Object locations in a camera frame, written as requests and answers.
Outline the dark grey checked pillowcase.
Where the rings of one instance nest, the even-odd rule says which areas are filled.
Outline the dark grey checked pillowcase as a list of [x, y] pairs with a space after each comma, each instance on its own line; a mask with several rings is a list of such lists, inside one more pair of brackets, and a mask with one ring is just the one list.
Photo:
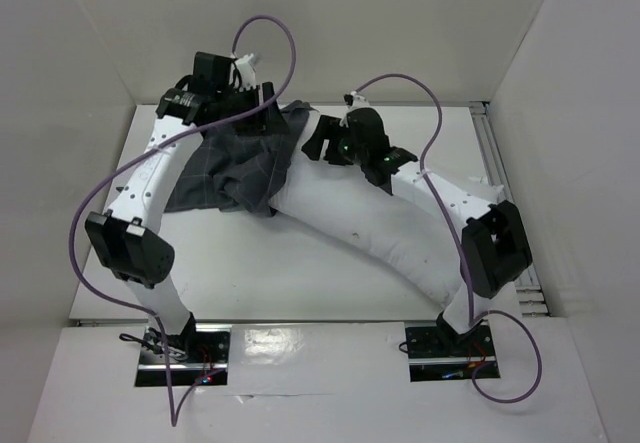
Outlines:
[[184, 167], [167, 213], [217, 209], [272, 217], [269, 200], [286, 183], [296, 145], [312, 106], [300, 100], [281, 109], [288, 134], [246, 137], [231, 127], [211, 130]]

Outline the white pillow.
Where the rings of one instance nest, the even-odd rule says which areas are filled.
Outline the white pillow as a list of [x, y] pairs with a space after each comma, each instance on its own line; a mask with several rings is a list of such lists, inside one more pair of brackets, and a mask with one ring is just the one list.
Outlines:
[[436, 305], [448, 305], [462, 277], [443, 218], [370, 185], [354, 166], [308, 159], [301, 147], [319, 118], [309, 112], [271, 207], [389, 265]]

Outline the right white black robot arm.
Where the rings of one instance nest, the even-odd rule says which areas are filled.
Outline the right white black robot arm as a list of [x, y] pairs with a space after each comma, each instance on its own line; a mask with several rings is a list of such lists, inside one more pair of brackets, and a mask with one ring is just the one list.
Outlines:
[[436, 342], [444, 353], [460, 354], [502, 288], [532, 264], [517, 206], [474, 196], [392, 145], [371, 107], [351, 108], [343, 118], [321, 116], [302, 151], [313, 161], [357, 165], [373, 186], [443, 217], [460, 257], [463, 286], [436, 320]]

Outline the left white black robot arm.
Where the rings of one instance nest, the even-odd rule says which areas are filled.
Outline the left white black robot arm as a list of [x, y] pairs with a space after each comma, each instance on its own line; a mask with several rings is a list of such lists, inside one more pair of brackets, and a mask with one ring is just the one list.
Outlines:
[[249, 112], [234, 124], [240, 133], [285, 128], [277, 105], [257, 108], [275, 94], [256, 80], [254, 53], [228, 57], [199, 52], [193, 72], [161, 97], [147, 143], [152, 156], [132, 172], [103, 213], [90, 213], [85, 231], [103, 267], [123, 281], [137, 303], [151, 310], [144, 345], [176, 362], [196, 353], [196, 322], [170, 273], [174, 248], [160, 237], [162, 216], [189, 159], [204, 140], [202, 126]]

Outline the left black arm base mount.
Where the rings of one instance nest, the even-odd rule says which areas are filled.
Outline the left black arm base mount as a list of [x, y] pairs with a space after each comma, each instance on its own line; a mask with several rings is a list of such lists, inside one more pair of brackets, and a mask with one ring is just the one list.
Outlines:
[[[165, 357], [149, 332], [146, 331], [143, 337], [121, 333], [119, 340], [139, 346], [135, 386], [164, 387]], [[187, 356], [169, 359], [173, 385], [188, 387], [198, 382], [201, 386], [226, 386], [230, 343], [230, 326], [198, 324]]]

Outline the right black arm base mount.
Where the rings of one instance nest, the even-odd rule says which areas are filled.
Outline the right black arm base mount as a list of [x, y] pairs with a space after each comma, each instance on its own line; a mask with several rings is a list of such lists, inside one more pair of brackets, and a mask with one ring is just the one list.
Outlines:
[[490, 327], [483, 323], [470, 338], [455, 345], [445, 344], [435, 324], [405, 327], [405, 339], [398, 350], [408, 357], [411, 382], [498, 379], [500, 370]]

